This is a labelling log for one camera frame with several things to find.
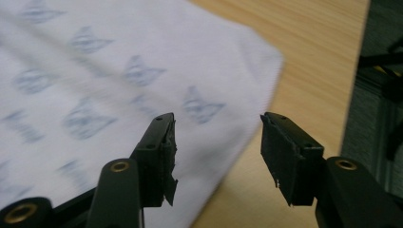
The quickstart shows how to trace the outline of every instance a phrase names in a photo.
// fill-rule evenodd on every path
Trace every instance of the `printed pattern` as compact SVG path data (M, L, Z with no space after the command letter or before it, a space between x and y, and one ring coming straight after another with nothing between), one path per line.
M27 115L23 110L19 110L11 113L6 118L1 120L6 124L6 127L18 135L23 139L23 143L36 143L42 140L45 136L39 133L35 128L26 123L21 123Z
M18 74L12 80L12 85L24 94L34 94L52 86L51 78L51 75L39 69L29 69Z
M45 23L64 14L63 11L49 9L44 0L32 0L22 9L21 17L33 24Z
M146 105L145 95L136 97L131 103L133 103L139 111L143 112L143 114L150 117L151 120L160 115L155 108Z
M112 40L97 38L93 34L91 27L83 27L74 34L73 38L69 41L69 44L83 54L91 54L106 47L112 42Z
M63 176L70 179L80 192L85 192L91 188L86 171L82 169L79 161L74 160L60 167L59 171Z
M188 88L182 105L184 111L198 124L209 122L224 106L205 101L195 86Z
M65 117L63 127L73 139L86 140L115 121L117 119L96 113L91 101L85 98Z
M75 58L75 59L73 59L73 61L75 63L77 63L78 65L80 65L81 67L84 67L96 78L103 78L103 77L110 76L110 74L108 74L107 72L104 72L99 66L91 63L86 58Z
M124 77L133 85L148 86L164 72L165 69L146 66L142 57L136 55L128 61Z
M21 199L31 189L31 187L9 183L8 166L8 161L0 162L0 205L8 205Z

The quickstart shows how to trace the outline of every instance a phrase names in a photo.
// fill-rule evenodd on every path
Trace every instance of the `wooden table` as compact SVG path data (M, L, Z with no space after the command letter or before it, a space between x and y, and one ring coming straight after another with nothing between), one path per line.
M254 28L284 55L270 111L289 117L338 155L349 108L368 0L194 0ZM288 207L250 142L193 227L317 227L315 206Z

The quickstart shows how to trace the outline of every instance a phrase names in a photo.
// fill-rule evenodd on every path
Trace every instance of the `table surface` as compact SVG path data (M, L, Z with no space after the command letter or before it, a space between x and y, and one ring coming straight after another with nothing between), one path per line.
M369 0L193 0L249 26L285 58L269 110L339 154ZM261 129L193 227L317 227L315 206L289 207L260 156Z

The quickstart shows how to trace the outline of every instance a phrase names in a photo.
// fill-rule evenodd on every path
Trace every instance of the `black plastic part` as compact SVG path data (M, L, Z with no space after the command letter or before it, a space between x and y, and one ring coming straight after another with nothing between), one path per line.
M388 160L394 161L394 157L401 144L403 144L403 122L394 129L391 135L389 135L386 150L386 158Z
M403 101L403 78L396 77L382 86L382 96L394 103L401 103Z
M130 156L139 164L142 207L160 207L163 196L172 205L178 183L172 177L176 151L174 114L155 118Z
M338 215L338 211L331 201L330 196L328 197L328 203L324 202L325 200L317 203L317 208L315 210L317 225L320 228L342 228L344 226L341 223L341 218Z
M403 52L359 57L358 67L375 67L384 65L397 65L403 63Z
M53 211L46 198L16 201L0 211L1 228L50 228Z
M261 120L261 155L276 186L289 205L312 205L323 146L284 116L266 112Z
M86 228L144 227L136 161L120 159L104 166Z
M95 188L54 208L54 227L85 227L94 193Z
M395 53L397 49L403 47L403 37L401 37L399 40L397 40L395 43L393 43L390 47L388 47L388 52L389 53Z
M393 200L393 202L396 203L396 205L400 208L400 211L403 212L403 199L391 193L387 194Z
M333 157L326 161L325 173L325 191L338 211L340 227L403 227L400 209L362 164ZM318 205L326 209L326 201L319 198Z

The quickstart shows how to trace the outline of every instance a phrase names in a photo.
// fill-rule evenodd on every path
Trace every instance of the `white cloth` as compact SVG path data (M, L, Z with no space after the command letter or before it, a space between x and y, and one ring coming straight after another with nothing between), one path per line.
M250 28L186 1L1 1L0 207L78 196L174 112L174 205L145 220L189 226L259 126L281 63Z

